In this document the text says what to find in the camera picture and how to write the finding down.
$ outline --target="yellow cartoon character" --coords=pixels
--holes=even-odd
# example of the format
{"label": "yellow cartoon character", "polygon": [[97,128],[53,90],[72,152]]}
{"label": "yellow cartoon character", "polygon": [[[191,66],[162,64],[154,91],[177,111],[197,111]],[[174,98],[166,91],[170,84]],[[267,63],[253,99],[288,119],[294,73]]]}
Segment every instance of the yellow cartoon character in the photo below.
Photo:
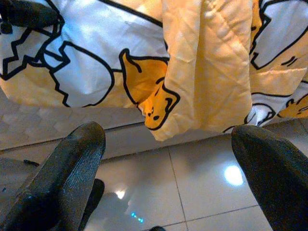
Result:
{"label": "yellow cartoon character", "polygon": [[167,58],[133,57],[128,49],[124,49],[119,58],[128,97],[145,115],[147,128],[161,128],[180,101],[180,96],[164,83]]}
{"label": "yellow cartoon character", "polygon": [[287,108],[279,112],[278,116],[291,118],[308,117],[308,94],[304,95],[297,102],[294,102],[294,99],[290,99],[287,102]]}

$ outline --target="black outline drawing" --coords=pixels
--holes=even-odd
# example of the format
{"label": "black outline drawing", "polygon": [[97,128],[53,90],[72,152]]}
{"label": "black outline drawing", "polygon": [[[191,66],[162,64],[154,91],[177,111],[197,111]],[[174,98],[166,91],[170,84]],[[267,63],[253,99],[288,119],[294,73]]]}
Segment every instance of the black outline drawing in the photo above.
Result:
{"label": "black outline drawing", "polygon": [[[268,1],[264,4],[263,7],[261,7],[262,5],[262,0],[259,1],[259,8],[260,8],[260,19],[261,19],[261,22],[262,22],[262,26],[260,27],[259,31],[256,33],[254,39],[253,39],[253,42],[252,42],[252,48],[250,49],[250,53],[249,54],[252,54],[252,52],[254,51],[254,49],[256,48],[256,45],[257,45],[257,38],[259,37],[259,35],[262,33],[262,31],[268,26],[268,24],[271,22],[271,18],[269,18],[265,13],[265,10],[266,8],[269,6],[269,5],[272,5],[272,4],[276,4],[278,2],[283,2],[283,1],[289,1],[289,0],[272,0],[272,1]],[[304,1],[305,3],[308,4],[308,0],[298,0],[298,1]],[[271,62],[273,62],[279,55],[281,55],[283,52],[285,52],[287,49],[289,49],[290,47],[292,47],[295,43],[297,43],[297,41],[299,41],[303,36],[304,34],[308,31],[308,25],[306,27],[306,29],[302,32],[302,34],[297,38],[295,39],[291,44],[289,44],[288,46],[286,46],[282,51],[280,51],[274,58],[272,58],[272,60],[270,60],[268,63],[266,63],[265,65],[263,66],[258,66],[254,61],[255,59],[258,57],[259,53],[257,52],[254,52],[253,53],[253,58],[251,59],[251,64],[252,66],[254,66],[254,68],[256,70],[259,70],[259,69],[262,69],[263,67],[269,65]]]}
{"label": "black outline drawing", "polygon": [[287,65],[291,66],[293,63],[295,63],[298,60],[298,58],[295,58],[295,56],[292,56],[291,59],[281,64],[281,66]]}
{"label": "black outline drawing", "polygon": [[180,99],[181,99],[180,95],[177,94],[175,91],[172,91],[172,90],[166,88],[166,86],[165,86],[165,78],[160,78],[160,79],[158,79],[158,80],[156,81],[156,84],[159,84],[161,81],[164,81],[164,82],[163,82],[163,85],[162,85],[162,89],[163,89],[165,92],[167,92],[167,93],[169,93],[169,94],[171,94],[171,95],[174,95],[177,99],[176,99],[175,102],[172,104],[172,98],[165,98],[165,100],[167,101],[167,106],[165,107],[165,116],[164,116],[164,118],[162,119],[162,121],[160,122],[160,124],[159,124],[157,127],[155,127],[155,128],[149,128],[149,127],[147,127],[149,130],[152,130],[152,131],[156,131],[156,130],[160,129],[160,128],[164,125],[164,123],[165,123],[165,121],[167,120],[169,114],[172,112],[172,110],[174,109],[174,107],[178,104],[178,102],[179,102]]}
{"label": "black outline drawing", "polygon": [[90,56],[91,58],[95,59],[96,61],[100,62],[103,66],[105,66],[105,68],[108,70],[109,74],[110,74],[110,77],[111,77],[111,85],[108,89],[108,91],[106,92],[106,94],[97,102],[97,103],[94,103],[94,104],[87,104],[85,106],[82,106],[82,107],[87,107],[87,106],[96,106],[98,104],[100,104],[105,98],[106,96],[108,95],[108,93],[111,91],[112,87],[115,85],[115,77],[114,77],[114,74],[112,72],[112,69],[110,68],[110,66],[103,60],[101,59],[99,56],[91,53],[90,51],[82,48],[82,47],[79,47],[77,45],[75,45],[74,43],[72,42],[68,42],[68,41],[64,41],[63,44],[61,45],[61,47],[59,48],[59,52],[60,54],[62,55],[63,59],[62,59],[62,63],[60,65],[58,65],[57,67],[55,68],[52,68],[50,67],[50,75],[52,77],[52,79],[54,80],[54,82],[56,83],[56,87],[55,87],[55,90],[58,91],[59,93],[61,93],[62,95],[64,95],[64,98],[63,98],[63,101],[62,103],[69,107],[69,105],[67,104],[67,99],[68,99],[68,94],[62,90],[60,90],[60,83],[58,82],[57,78],[55,77],[55,73],[59,70],[61,70],[63,67],[65,67],[66,65],[68,65],[71,60],[69,59],[69,57],[66,55],[66,53],[64,52],[64,49],[66,46],[71,46],[73,48],[75,48],[76,50],[82,52],[82,53],[85,53],[86,55]]}
{"label": "black outline drawing", "polygon": [[126,69],[125,69],[125,65],[123,63],[123,59],[122,57],[127,54],[127,61],[130,62],[132,65],[134,65],[139,73],[142,73],[141,67],[135,63],[132,59],[134,60],[160,60],[164,63],[166,63],[168,65],[168,61],[169,58],[167,57],[156,57],[156,56],[141,56],[141,57],[137,57],[137,56],[131,56],[129,54],[129,49],[125,48],[123,49],[120,54],[119,54],[119,60],[120,60],[120,64],[121,64],[121,68],[122,68],[122,72],[123,72],[123,84],[124,84],[124,89],[126,91],[127,96],[129,97],[129,99],[132,101],[133,104],[139,104],[140,102],[136,102],[133,97],[131,96],[129,89],[127,87],[127,74],[126,74]]}
{"label": "black outline drawing", "polygon": [[[308,97],[308,93],[305,94],[305,95],[304,95],[302,98],[300,98],[299,100],[297,100],[296,103],[295,103],[295,100],[294,100],[294,99],[288,100],[288,102],[285,104],[285,109],[287,109],[290,105],[292,105],[292,104],[294,104],[294,103],[295,103],[296,105],[299,105],[300,102],[301,102],[304,98],[306,98],[306,97]],[[297,113],[297,115],[302,114],[302,112],[305,111],[305,110],[308,110],[308,106],[301,108],[301,109],[299,110],[299,112]],[[280,117],[280,118],[284,118],[283,116],[280,115],[280,112],[277,114],[277,116]]]}
{"label": "black outline drawing", "polygon": [[[133,99],[133,97],[131,96],[131,94],[129,92],[129,89],[127,87],[127,74],[126,74],[125,64],[124,64],[123,58],[122,58],[125,54],[126,54],[127,61],[129,63],[131,63],[132,65],[134,65],[137,68],[139,73],[142,73],[142,69],[141,69],[141,67],[137,63],[135,63],[133,61],[133,59],[134,60],[160,60],[160,61],[162,61],[162,62],[164,62],[164,63],[166,63],[168,65],[169,58],[168,57],[156,57],[156,56],[141,56],[141,57],[131,56],[128,48],[123,49],[121,51],[121,53],[119,54],[119,60],[120,60],[120,64],[121,64],[122,72],[123,72],[123,85],[124,85],[125,92],[126,92],[127,96],[129,97],[129,99],[132,101],[132,103],[135,104],[137,106],[137,108],[139,109],[138,104],[140,102],[136,102]],[[156,84],[159,84],[161,81],[164,81],[164,80],[165,80],[165,77],[161,77],[161,78],[159,78],[156,81]],[[162,121],[160,122],[160,124],[157,127],[155,127],[155,128],[147,127],[149,130],[158,130],[158,129],[160,129],[163,126],[163,124],[165,123],[165,121],[167,120],[167,118],[168,118],[169,114],[171,113],[171,111],[173,110],[173,108],[180,101],[180,95],[177,94],[176,92],[166,88],[165,82],[162,84],[162,89],[165,92],[167,92],[167,93],[169,93],[171,95],[174,95],[176,97],[176,100],[172,104],[172,98],[165,98],[165,100],[167,101],[167,106],[165,107],[165,116],[164,116],[164,118],[162,119]]]}
{"label": "black outline drawing", "polygon": [[[274,94],[265,94],[265,93],[262,93],[262,92],[254,92],[252,93],[251,95],[254,95],[254,94],[261,94],[261,95],[265,95],[265,96],[271,96],[271,97],[281,97],[281,98],[288,98],[290,97],[291,95],[274,95]],[[252,107],[251,109],[255,106],[255,105],[262,105],[262,106],[266,106],[270,109],[270,112],[268,112],[267,116],[265,118],[263,118],[261,121],[259,121],[257,123],[257,126],[261,126],[264,122],[268,121],[268,120],[271,120],[273,119],[276,115],[278,116],[278,114],[275,112],[275,110],[268,104],[266,103],[253,103],[252,104]],[[248,124],[252,121],[252,119],[256,116],[256,114],[254,113],[252,115],[252,117],[250,118],[250,120],[248,121],[248,116],[250,114],[250,112],[248,113],[248,115],[244,118],[244,123],[242,125],[245,125],[245,124]],[[226,131],[228,131],[229,129],[233,128],[235,126],[231,126],[231,127],[228,127],[227,129],[225,129],[223,131],[223,133],[225,133]]]}
{"label": "black outline drawing", "polygon": [[[34,58],[25,55],[24,57],[22,57],[23,58],[22,64],[19,67],[17,67],[16,69],[14,69],[13,71],[11,71],[10,73],[8,73],[8,63],[19,60],[18,52],[17,52],[17,46],[21,45],[21,44],[23,44],[25,42],[27,37],[32,32],[32,29],[27,28],[25,30],[25,32],[22,34],[22,36],[20,37],[20,39],[11,42],[13,56],[3,59],[3,73],[2,74],[0,73],[0,77],[3,80],[9,80],[14,75],[16,75],[18,72],[26,69],[27,64],[33,64],[33,63],[39,62],[39,60],[41,60],[41,58],[43,57],[43,53],[44,53],[47,45],[50,44],[53,40],[55,40],[57,37],[59,37],[61,35],[62,27],[64,26],[64,19],[62,18],[62,16],[60,15],[59,10],[55,7],[55,5],[53,4],[53,2],[51,0],[45,0],[45,1],[49,4],[49,6],[51,8],[53,8],[55,11],[57,11],[59,23],[57,25],[56,24],[53,25],[53,32],[51,34],[49,32],[47,32],[47,31],[44,31],[43,29],[35,30],[35,31],[37,31],[39,33],[42,33],[42,34],[47,35],[47,36],[50,36],[50,38],[47,39],[43,43],[43,45],[41,46],[41,48],[39,49],[38,53],[36,54],[36,56]],[[44,67],[43,65],[39,65],[39,64],[37,64],[35,66],[37,66],[37,67]]]}
{"label": "black outline drawing", "polygon": [[[24,57],[22,57],[23,58],[22,64],[19,67],[17,67],[16,69],[14,69],[13,71],[11,71],[10,73],[7,73],[8,72],[8,63],[13,62],[13,61],[17,61],[20,58],[18,56],[17,46],[20,45],[20,44],[23,44],[25,42],[27,37],[32,32],[32,29],[27,28],[25,30],[25,32],[22,34],[22,36],[20,37],[20,39],[11,42],[13,56],[3,59],[3,73],[2,74],[0,73],[0,77],[2,79],[4,79],[4,80],[9,80],[10,78],[12,78],[14,75],[19,73],[20,71],[26,69],[27,64],[30,64],[31,66],[34,66],[34,67],[45,67],[45,68],[49,69],[51,77],[52,77],[52,79],[54,80],[54,82],[56,84],[55,90],[57,92],[61,93],[64,96],[64,98],[63,98],[63,105],[69,107],[69,105],[66,103],[67,102],[67,98],[68,98],[68,94],[59,89],[60,84],[59,84],[59,82],[57,81],[57,79],[54,76],[54,73],[57,70],[59,70],[60,68],[64,67],[65,65],[67,65],[70,62],[69,58],[66,56],[66,54],[64,52],[64,47],[66,45],[69,45],[69,46],[73,46],[77,50],[79,50],[81,52],[84,52],[85,54],[87,54],[87,55],[91,56],[92,58],[96,59],[98,62],[102,63],[108,69],[109,73],[111,73],[111,79],[112,79],[112,85],[111,85],[111,87],[108,90],[108,93],[109,93],[111,88],[114,85],[114,82],[115,82],[114,75],[113,75],[112,72],[122,72],[122,70],[111,69],[109,67],[109,65],[103,59],[101,59],[100,57],[98,57],[95,54],[89,52],[88,50],[86,50],[86,49],[84,49],[82,47],[79,47],[79,46],[77,46],[77,45],[75,45],[75,44],[73,44],[71,42],[64,41],[63,44],[61,45],[61,47],[59,48],[59,52],[63,55],[63,57],[61,57],[61,56],[59,56],[59,55],[57,55],[57,54],[55,54],[53,52],[50,52],[50,51],[46,50],[46,47],[52,41],[54,41],[56,38],[58,38],[61,35],[62,28],[63,28],[63,26],[65,24],[65,21],[64,21],[63,17],[60,15],[60,12],[57,9],[57,7],[53,4],[53,2],[51,0],[45,0],[45,1],[49,4],[49,6],[51,8],[56,10],[56,12],[58,14],[58,21],[59,21],[59,23],[53,25],[52,33],[48,32],[48,31],[45,31],[43,29],[33,29],[34,31],[37,31],[37,32],[39,32],[41,34],[49,36],[49,38],[42,44],[41,48],[39,49],[39,51],[37,52],[35,57],[30,57],[30,56],[25,55]],[[132,8],[129,8],[127,6],[121,5],[121,4],[113,2],[111,0],[97,0],[97,1],[100,1],[102,3],[108,4],[108,5],[113,6],[113,7],[116,7],[118,9],[126,11],[126,12],[128,12],[130,14],[134,14],[134,15],[136,15],[138,17],[141,17],[141,18],[143,18],[143,19],[145,19],[145,20],[147,20],[147,21],[149,21],[149,22],[159,26],[159,27],[163,27],[162,22],[160,22],[160,21],[158,21],[158,20],[156,20],[156,19],[154,19],[154,18],[152,18],[152,17],[150,17],[148,15],[145,15],[145,14],[143,14],[141,12],[138,12],[138,11],[132,9]],[[47,64],[47,62],[45,61],[44,54],[49,55],[49,56],[53,57],[55,60],[57,60],[59,62],[63,62],[63,63],[58,65],[57,67],[53,68],[53,67],[49,66]],[[107,96],[107,94],[101,100],[99,100],[97,103],[95,103],[95,104],[88,104],[86,106],[95,106],[95,105],[101,103],[104,100],[104,98]]]}

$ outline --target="white floor tile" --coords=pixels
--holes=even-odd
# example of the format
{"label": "white floor tile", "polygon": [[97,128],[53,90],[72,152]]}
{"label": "white floor tile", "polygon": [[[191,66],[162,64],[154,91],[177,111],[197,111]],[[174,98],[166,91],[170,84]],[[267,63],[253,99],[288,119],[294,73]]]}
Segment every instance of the white floor tile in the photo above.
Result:
{"label": "white floor tile", "polygon": [[187,231],[185,223],[164,227],[166,231]]}
{"label": "white floor tile", "polygon": [[96,177],[106,189],[86,231],[140,231],[184,221],[167,148],[104,161]]}
{"label": "white floor tile", "polygon": [[35,168],[33,165],[24,164],[21,160],[0,156],[0,185],[24,181]]}
{"label": "white floor tile", "polygon": [[17,190],[22,186],[23,182],[15,182],[6,185],[0,185],[0,213],[2,208],[7,205],[8,200],[15,196]]}
{"label": "white floor tile", "polygon": [[229,135],[169,149],[187,220],[257,205]]}
{"label": "white floor tile", "polygon": [[271,231],[259,207],[187,222],[189,231]]}
{"label": "white floor tile", "polygon": [[265,126],[266,129],[280,135],[292,142],[299,150],[308,156],[308,133],[300,120],[290,120],[279,124]]}
{"label": "white floor tile", "polygon": [[30,160],[41,164],[52,153],[59,141],[50,141],[38,144],[27,145],[9,150],[0,151],[1,158],[15,160]]}

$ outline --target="quilted blanket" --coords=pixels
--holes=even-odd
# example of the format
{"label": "quilted blanket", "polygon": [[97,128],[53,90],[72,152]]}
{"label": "quilted blanket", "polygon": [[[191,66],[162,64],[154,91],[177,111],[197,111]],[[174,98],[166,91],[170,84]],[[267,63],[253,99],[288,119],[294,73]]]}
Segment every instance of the quilted blanket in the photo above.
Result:
{"label": "quilted blanket", "polygon": [[0,19],[0,86],[15,102],[138,107],[160,141],[308,117],[307,0],[30,1],[58,18]]}

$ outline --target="black object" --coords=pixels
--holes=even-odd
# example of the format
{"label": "black object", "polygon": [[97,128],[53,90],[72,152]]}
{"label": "black object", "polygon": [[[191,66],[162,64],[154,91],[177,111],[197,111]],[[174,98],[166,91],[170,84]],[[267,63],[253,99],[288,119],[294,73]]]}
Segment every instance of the black object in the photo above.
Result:
{"label": "black object", "polygon": [[163,227],[155,226],[151,228],[149,231],[166,231]]}
{"label": "black object", "polygon": [[0,25],[0,30],[1,30],[1,33],[6,34],[6,35],[13,33],[12,25],[9,23],[2,23]]}
{"label": "black object", "polygon": [[0,14],[4,22],[13,26],[43,28],[58,23],[57,11],[25,0],[1,0]]}
{"label": "black object", "polygon": [[24,164],[25,164],[25,165],[33,165],[33,166],[35,166],[35,167],[38,167],[38,166],[39,166],[39,163],[34,162],[34,161],[30,161],[30,160],[24,160]]}
{"label": "black object", "polygon": [[308,231],[308,158],[254,126],[235,127],[232,148],[273,230]]}
{"label": "black object", "polygon": [[95,179],[78,231],[83,231],[84,228],[86,227],[90,215],[97,208],[103,196],[104,190],[105,190],[104,182],[102,182],[100,179]]}
{"label": "black object", "polygon": [[[75,129],[8,201],[0,214],[0,231],[78,230],[84,211],[89,212],[85,208],[104,150],[99,124]],[[95,184],[93,198],[99,198],[101,185]]]}

